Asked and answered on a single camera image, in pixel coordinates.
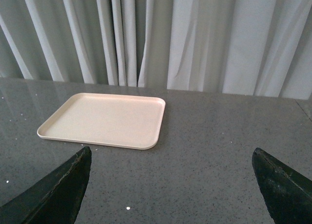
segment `curtain fold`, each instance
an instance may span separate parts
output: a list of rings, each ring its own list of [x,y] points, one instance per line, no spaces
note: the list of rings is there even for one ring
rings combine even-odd
[[[0,0],[0,76],[308,99],[312,0]]]

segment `speckled countertop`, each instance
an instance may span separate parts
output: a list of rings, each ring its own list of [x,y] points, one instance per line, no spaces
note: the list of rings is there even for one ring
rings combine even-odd
[[[82,148],[36,133],[82,92],[156,96],[166,109],[152,149],[90,145],[77,224],[273,224],[252,168],[256,147],[312,179],[309,101],[0,78],[0,205]]]

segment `gray countertop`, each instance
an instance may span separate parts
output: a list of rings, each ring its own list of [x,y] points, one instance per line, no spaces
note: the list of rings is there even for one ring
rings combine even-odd
[[[312,179],[308,101],[0,78],[0,205],[82,148],[36,133],[76,93],[166,101],[152,149],[89,145],[77,224],[273,224],[251,163],[256,147]]]

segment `white curtain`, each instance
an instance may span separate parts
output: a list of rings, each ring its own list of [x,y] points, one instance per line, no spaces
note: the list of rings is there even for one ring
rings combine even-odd
[[[312,0],[0,0],[0,76],[308,99]]]

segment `plastic tray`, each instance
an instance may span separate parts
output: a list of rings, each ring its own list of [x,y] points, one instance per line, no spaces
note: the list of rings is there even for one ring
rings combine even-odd
[[[158,141],[165,105],[157,97],[78,93],[37,134],[50,140],[150,149]]]

